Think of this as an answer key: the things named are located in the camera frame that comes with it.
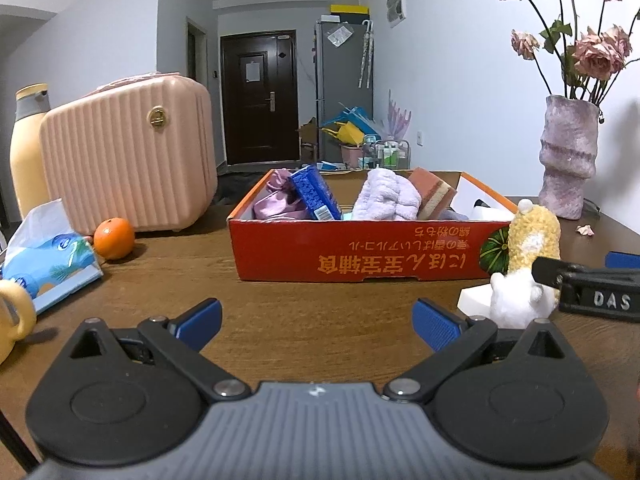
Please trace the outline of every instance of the orange fruit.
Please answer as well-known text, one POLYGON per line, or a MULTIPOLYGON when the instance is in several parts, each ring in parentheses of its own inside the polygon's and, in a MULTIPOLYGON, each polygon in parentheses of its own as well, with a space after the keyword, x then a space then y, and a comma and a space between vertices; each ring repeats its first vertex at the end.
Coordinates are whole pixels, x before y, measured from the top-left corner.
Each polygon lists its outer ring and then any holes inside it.
POLYGON ((94 250, 105 260, 119 260, 127 256, 136 244, 132 225, 124 218, 110 218, 95 230, 94 250))

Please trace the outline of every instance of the marbled ceramic vase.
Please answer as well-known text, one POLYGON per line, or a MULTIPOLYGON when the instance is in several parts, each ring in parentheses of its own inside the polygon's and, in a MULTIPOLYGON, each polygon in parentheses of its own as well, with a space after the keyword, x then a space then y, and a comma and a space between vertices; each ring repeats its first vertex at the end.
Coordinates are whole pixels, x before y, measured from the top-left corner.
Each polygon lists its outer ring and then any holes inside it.
POLYGON ((582 214, 584 184, 596 174, 599 112, 588 101, 558 95, 546 98, 540 205, 560 218, 577 220, 582 214))

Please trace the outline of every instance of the yellow mug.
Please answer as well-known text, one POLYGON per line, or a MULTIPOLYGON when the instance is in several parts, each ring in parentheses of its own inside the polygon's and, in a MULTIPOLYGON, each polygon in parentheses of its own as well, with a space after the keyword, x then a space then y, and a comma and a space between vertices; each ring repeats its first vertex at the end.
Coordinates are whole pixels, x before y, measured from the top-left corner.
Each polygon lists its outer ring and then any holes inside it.
POLYGON ((9 357, 15 342, 27 337, 35 325, 36 309, 29 293, 17 283, 0 280, 0 363, 9 357), (18 315, 17 324, 7 303, 18 315))

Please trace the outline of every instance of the pink suitcase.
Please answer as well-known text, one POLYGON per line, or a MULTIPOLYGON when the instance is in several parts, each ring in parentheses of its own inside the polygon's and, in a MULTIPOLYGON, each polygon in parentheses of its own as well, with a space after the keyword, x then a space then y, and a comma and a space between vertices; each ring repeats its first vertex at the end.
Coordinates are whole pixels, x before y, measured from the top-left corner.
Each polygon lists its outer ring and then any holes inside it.
POLYGON ((49 195, 82 234, 113 217, 181 230, 216 192, 209 91, 177 74, 116 81, 55 108, 40 142, 49 195))

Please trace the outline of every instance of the open box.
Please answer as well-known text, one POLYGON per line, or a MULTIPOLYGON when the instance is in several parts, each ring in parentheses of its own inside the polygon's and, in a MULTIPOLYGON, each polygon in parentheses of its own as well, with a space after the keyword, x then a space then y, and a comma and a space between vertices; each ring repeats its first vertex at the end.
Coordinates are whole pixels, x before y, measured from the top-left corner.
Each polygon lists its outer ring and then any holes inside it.
MULTIPOLYGON (((254 203, 268 191, 270 171, 242 199, 227 222, 242 280, 361 282, 371 278, 420 281, 486 278, 488 264, 506 254, 505 221, 269 221, 254 219, 254 203)), ((398 171, 408 176, 411 171, 398 171)), ((469 174, 435 172, 458 190, 452 208, 469 216, 478 200, 516 212, 516 205, 469 174)), ((367 171, 322 174, 344 210, 356 201, 367 171)))

